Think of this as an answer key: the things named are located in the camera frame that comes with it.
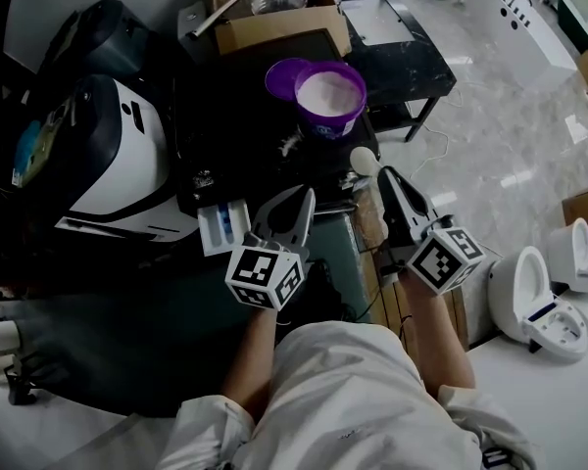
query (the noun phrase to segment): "marble floor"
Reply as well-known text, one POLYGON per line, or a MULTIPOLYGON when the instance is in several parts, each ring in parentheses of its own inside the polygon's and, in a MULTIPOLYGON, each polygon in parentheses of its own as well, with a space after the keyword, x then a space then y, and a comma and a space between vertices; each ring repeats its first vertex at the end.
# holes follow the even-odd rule
MULTIPOLYGON (((378 135, 382 160, 414 175, 443 212, 488 248, 505 256, 524 246, 543 248, 549 233, 564 226, 562 199, 588 188, 588 137, 575 144, 564 119, 588 129, 585 83, 574 74, 557 91, 523 91, 502 62, 496 45, 475 29, 460 0, 402 0, 453 70, 457 88, 439 102, 411 143, 403 132, 378 135)), ((573 60, 578 53, 557 28, 555 12, 534 7, 556 29, 573 60)), ((418 102, 412 103, 417 110, 418 102)), ((486 302, 488 261, 464 285, 469 340, 493 330, 486 302)))

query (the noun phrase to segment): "table leg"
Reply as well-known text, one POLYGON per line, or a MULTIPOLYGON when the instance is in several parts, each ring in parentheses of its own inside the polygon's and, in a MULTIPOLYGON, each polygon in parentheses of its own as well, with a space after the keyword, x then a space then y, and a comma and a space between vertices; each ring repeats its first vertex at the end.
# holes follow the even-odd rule
POLYGON ((418 124, 414 125, 410 129, 410 132, 408 132, 408 135, 405 138, 406 143, 409 143, 410 141, 412 141, 412 139, 414 139, 414 136, 416 136, 416 133, 422 127, 422 125, 424 124, 424 121, 427 120, 427 117, 429 117, 429 114, 431 113, 431 111, 433 110, 433 108, 435 107, 435 105, 439 99, 440 98, 427 99, 427 102, 422 107, 422 110, 420 111, 420 114, 418 115, 418 117, 416 119, 418 124))

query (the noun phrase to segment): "person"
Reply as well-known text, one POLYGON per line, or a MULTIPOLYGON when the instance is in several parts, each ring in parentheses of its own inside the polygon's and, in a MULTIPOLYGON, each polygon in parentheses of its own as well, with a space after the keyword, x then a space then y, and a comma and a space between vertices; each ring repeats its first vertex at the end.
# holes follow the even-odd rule
POLYGON ((403 275, 417 367, 389 329, 321 322, 274 350, 258 309, 220 395, 184 402, 158 470, 544 468, 487 395, 442 298, 403 275))

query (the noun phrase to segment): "white sleeve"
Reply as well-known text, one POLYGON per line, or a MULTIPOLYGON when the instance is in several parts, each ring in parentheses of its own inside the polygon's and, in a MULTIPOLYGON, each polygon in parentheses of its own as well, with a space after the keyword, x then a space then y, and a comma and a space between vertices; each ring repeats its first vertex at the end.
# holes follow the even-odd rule
POLYGON ((220 468, 255 430, 253 418, 233 400, 207 396, 184 402, 157 470, 220 468))
POLYGON ((478 438, 482 468, 546 468, 542 449, 525 437, 492 397, 477 390, 442 386, 438 401, 456 425, 478 438))

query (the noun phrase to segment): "black tabletop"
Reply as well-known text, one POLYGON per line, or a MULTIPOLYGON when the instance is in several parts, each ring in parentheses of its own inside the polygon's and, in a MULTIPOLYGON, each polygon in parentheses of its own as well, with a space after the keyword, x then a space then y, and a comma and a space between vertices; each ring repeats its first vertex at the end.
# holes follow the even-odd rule
POLYGON ((344 59, 364 77, 368 105, 448 95, 456 79, 431 38, 400 0, 386 1, 414 40, 366 46, 348 22, 353 51, 344 59))
POLYGON ((351 169, 353 148, 378 153, 366 114, 338 140, 300 133, 295 105, 265 86, 270 67, 293 57, 341 61, 328 32, 316 30, 227 54, 177 82, 176 169, 184 212, 240 198, 262 202, 301 183, 318 193, 336 187, 351 169))

